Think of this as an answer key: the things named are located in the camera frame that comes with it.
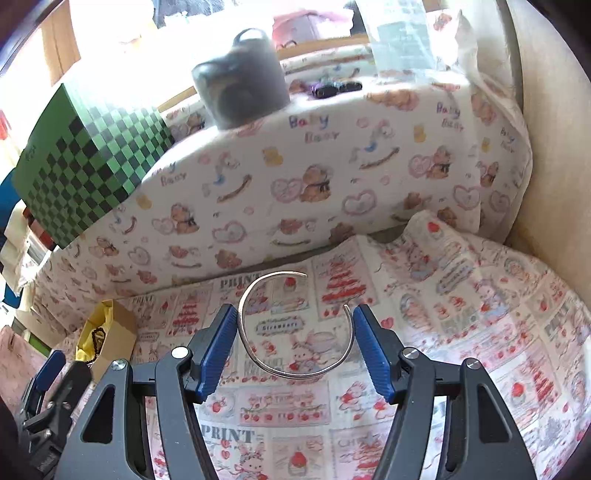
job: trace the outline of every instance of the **wall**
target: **wall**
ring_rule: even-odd
[[[554,27],[509,0],[521,51],[534,171],[510,242],[591,304],[591,83]]]

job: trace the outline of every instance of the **green box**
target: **green box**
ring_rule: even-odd
[[[125,105],[82,84],[58,87],[12,177],[60,248],[127,199],[160,159],[158,151],[174,142],[155,108]],[[150,151],[148,140],[160,148]]]

